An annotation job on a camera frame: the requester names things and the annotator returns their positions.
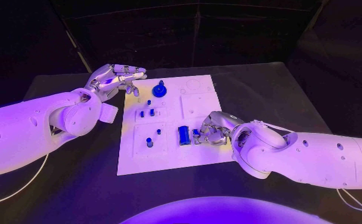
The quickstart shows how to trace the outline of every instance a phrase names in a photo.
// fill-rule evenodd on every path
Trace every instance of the small blue part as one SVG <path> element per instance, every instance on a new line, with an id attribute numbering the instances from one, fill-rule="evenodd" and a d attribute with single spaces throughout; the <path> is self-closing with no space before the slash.
<path id="1" fill-rule="evenodd" d="M 199 134 L 199 131 L 198 131 L 197 129 L 192 130 L 192 134 L 194 134 L 194 135 L 201 135 L 201 134 Z"/>
<path id="2" fill-rule="evenodd" d="M 155 95 L 156 97 L 163 97 L 163 96 L 166 95 L 166 93 L 168 93 L 168 89 L 166 89 L 166 87 L 165 87 L 163 80 L 161 80 L 159 85 L 156 85 L 156 86 L 153 87 L 153 95 Z"/>
<path id="3" fill-rule="evenodd" d="M 191 144 L 189 127 L 179 127 L 179 145 Z"/>
<path id="4" fill-rule="evenodd" d="M 148 142 L 148 147 L 153 147 L 153 140 L 152 140 L 152 138 L 148 138 L 146 142 Z"/>

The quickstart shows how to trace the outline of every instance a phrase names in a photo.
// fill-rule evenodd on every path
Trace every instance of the table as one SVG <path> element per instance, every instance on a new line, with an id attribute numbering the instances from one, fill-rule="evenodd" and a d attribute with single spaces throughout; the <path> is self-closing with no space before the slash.
<path id="1" fill-rule="evenodd" d="M 263 120 L 290 130 L 331 133 L 283 63 L 148 71 L 149 78 L 211 74 L 221 107 L 244 121 Z M 90 74 L 38 76 L 25 100 L 84 87 Z M 293 182 L 277 173 L 251 177 L 237 162 L 117 176 L 124 91 L 107 102 L 119 107 L 113 124 L 50 154 L 28 188 L 0 203 L 2 223 L 120 223 L 145 210 L 181 199 L 241 196 L 272 201 L 335 223 L 357 211 L 334 189 Z M 44 158 L 0 176 L 3 196 L 29 181 Z"/>

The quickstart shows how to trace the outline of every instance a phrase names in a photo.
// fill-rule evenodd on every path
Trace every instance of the dark background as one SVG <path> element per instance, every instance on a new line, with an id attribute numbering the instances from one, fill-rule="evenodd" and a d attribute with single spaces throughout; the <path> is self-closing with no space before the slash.
<path id="1" fill-rule="evenodd" d="M 362 137 L 361 2 L 2 0 L 0 104 L 22 101 L 37 75 L 106 63 L 156 69 L 282 61 L 332 132 Z"/>

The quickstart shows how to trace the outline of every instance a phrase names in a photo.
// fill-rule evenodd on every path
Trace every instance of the black tabletop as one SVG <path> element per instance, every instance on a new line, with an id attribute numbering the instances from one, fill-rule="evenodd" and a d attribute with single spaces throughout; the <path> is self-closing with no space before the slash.
<path id="1" fill-rule="evenodd" d="M 259 119 L 295 131 L 331 133 L 283 63 L 148 71 L 149 78 L 205 74 L 223 110 L 244 121 Z M 84 87 L 88 77 L 38 76 L 25 100 Z M 0 202 L 2 223 L 119 223 L 165 203 L 202 196 L 263 199 L 344 223 L 342 216 L 352 212 L 334 189 L 296 183 L 277 173 L 260 180 L 237 162 L 117 176 L 124 91 L 107 103 L 120 109 L 114 123 L 99 121 L 86 136 L 50 154 L 32 184 Z M 2 198 L 29 181 L 42 161 L 0 175 Z"/>

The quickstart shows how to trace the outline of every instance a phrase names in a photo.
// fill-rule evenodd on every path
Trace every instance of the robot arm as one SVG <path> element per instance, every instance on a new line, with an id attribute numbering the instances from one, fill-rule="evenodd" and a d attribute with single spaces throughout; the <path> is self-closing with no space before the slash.
<path id="1" fill-rule="evenodd" d="M 362 139 L 302 132 L 282 136 L 269 126 L 286 130 L 214 111 L 194 138 L 214 145 L 230 139 L 233 158 L 257 178 L 279 172 L 300 183 L 362 189 Z"/>
<path id="2" fill-rule="evenodd" d="M 0 108 L 0 174 L 24 167 L 86 135 L 99 120 L 113 123 L 119 109 L 104 101 L 119 90 L 135 93 L 135 79 L 146 69 L 107 64 L 91 75 L 86 88 Z"/>

